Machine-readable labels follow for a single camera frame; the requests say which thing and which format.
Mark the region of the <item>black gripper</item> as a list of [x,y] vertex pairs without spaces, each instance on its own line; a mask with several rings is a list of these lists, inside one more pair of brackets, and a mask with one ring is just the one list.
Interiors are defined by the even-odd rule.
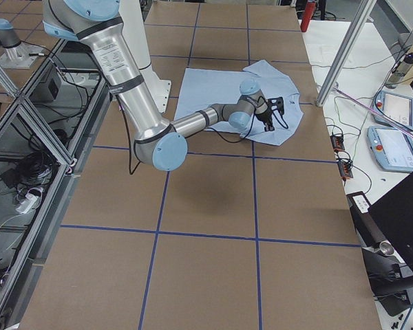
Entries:
[[263,113],[256,113],[255,117],[264,124],[264,131],[274,131],[273,112],[271,109],[265,110]]

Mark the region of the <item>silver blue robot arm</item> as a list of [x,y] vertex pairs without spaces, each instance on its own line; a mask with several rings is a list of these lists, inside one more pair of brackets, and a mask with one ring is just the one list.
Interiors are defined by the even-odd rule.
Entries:
[[15,32],[12,24],[8,20],[0,18],[0,47],[11,49],[20,44],[21,39]]
[[123,36],[119,1],[44,1],[43,25],[50,36],[88,46],[136,134],[129,143],[139,162],[173,171],[184,161],[187,138],[220,122],[244,130],[258,119],[274,131],[271,100],[253,80],[240,84],[235,104],[213,104],[173,122],[161,116]]

